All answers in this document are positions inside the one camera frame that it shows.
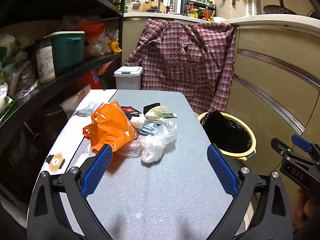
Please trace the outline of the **person's right hand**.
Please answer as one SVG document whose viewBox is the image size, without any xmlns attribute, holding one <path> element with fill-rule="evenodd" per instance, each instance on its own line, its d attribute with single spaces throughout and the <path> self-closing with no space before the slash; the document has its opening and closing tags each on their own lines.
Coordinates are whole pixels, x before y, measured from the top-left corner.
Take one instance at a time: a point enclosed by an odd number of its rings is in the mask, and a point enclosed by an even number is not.
<svg viewBox="0 0 320 240">
<path fill-rule="evenodd" d="M 297 204 L 291 211 L 293 230 L 301 229 L 306 222 L 306 218 L 311 218 L 317 212 L 319 212 L 319 199 L 312 196 L 308 191 L 299 188 Z"/>
</svg>

